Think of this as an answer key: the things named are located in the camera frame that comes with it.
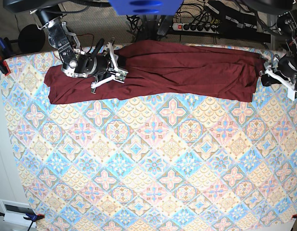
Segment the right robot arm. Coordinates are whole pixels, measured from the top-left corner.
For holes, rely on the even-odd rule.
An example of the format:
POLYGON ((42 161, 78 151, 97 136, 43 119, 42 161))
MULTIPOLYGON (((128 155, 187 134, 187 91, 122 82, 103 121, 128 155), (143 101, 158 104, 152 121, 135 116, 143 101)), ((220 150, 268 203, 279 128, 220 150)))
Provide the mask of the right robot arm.
POLYGON ((86 52, 81 49, 80 41, 75 33, 70 32, 62 17, 67 12, 62 12, 58 5, 36 9, 35 13, 40 20, 42 29, 48 30, 48 40, 52 47, 58 50, 62 61, 61 71, 68 77, 88 78, 94 77, 91 83, 91 92, 110 81, 124 83, 128 71, 118 66, 118 55, 114 52, 112 39, 107 44, 100 39, 95 49, 86 52))

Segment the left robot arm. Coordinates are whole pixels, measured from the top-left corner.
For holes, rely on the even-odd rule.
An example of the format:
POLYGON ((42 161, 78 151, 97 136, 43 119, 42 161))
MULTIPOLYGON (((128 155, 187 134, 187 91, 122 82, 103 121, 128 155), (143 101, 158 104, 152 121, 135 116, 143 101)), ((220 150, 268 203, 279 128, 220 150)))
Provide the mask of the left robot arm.
POLYGON ((280 84, 287 88, 287 97, 297 99, 297 10, 292 10, 277 17, 277 29, 280 35, 288 36, 285 40, 289 52, 280 57, 274 55, 272 62, 264 64, 260 71, 261 82, 265 87, 280 84))

